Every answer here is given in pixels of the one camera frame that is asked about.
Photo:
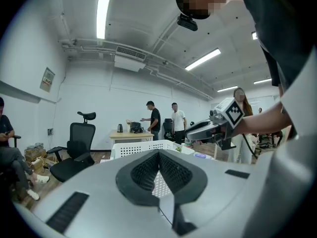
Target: shoe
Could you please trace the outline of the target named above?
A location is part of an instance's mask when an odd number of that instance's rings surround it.
[[[36,183],[47,183],[50,177],[37,175],[37,179],[35,180]]]
[[[26,193],[28,193],[29,196],[32,197],[36,201],[40,199],[40,196],[38,195],[38,193],[34,192],[31,189],[27,190]]]

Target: kettle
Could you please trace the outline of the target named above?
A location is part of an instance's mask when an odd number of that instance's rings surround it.
[[[122,124],[119,124],[119,125],[118,125],[117,132],[123,132],[123,126],[122,126]]]

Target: ceiling light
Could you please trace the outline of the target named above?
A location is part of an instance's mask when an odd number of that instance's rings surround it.
[[[227,90],[231,90],[231,89],[235,89],[235,88],[238,88],[238,86],[232,86],[232,87],[220,89],[220,90],[218,90],[217,92],[223,92],[223,91],[227,91]]]
[[[193,69],[193,68],[195,68],[195,67],[201,65],[203,62],[206,62],[206,61],[208,61],[209,59],[211,59],[211,58],[213,58],[213,57],[215,57],[215,56],[217,56],[217,55],[219,55],[219,54],[221,54],[220,50],[219,50],[219,49],[216,49],[216,50],[210,52],[209,54],[205,55],[204,57],[200,58],[200,59],[197,60],[196,62],[192,63],[191,65],[187,66],[187,67],[185,68],[185,70],[191,70],[191,69]]]
[[[260,83],[264,83],[264,82],[268,82],[268,81],[272,81],[272,79],[269,78],[269,79],[265,79],[265,80],[255,81],[254,84],[260,84]]]
[[[98,0],[97,6],[97,38],[104,39],[106,35],[106,18],[110,0]]]
[[[257,39],[257,33],[256,32],[252,33],[252,38],[253,38],[253,40]]]

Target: table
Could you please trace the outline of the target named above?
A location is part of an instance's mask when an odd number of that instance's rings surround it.
[[[119,141],[135,139],[140,139],[140,141],[153,141],[153,136],[153,134],[147,132],[133,133],[128,131],[117,132],[116,130],[113,130],[110,133],[111,149],[115,143],[120,143]]]

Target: office chair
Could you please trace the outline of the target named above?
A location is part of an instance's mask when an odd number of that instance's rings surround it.
[[[14,147],[17,147],[17,139],[20,139],[21,136],[14,135],[13,138],[14,138]],[[19,180],[14,169],[8,166],[0,165],[0,181],[4,186],[10,187],[11,184],[16,183]]]
[[[164,139],[174,142],[175,135],[172,134],[173,122],[172,119],[166,118],[163,123]]]
[[[94,120],[96,113],[83,114],[84,122],[73,122],[70,125],[70,137],[67,142],[67,153],[70,158],[62,160],[59,151],[61,147],[55,147],[49,151],[48,154],[55,153],[58,163],[50,168],[51,174],[59,181],[64,182],[85,168],[92,166],[95,161],[90,155],[90,147],[93,142],[96,127],[93,124],[87,124],[87,120]]]

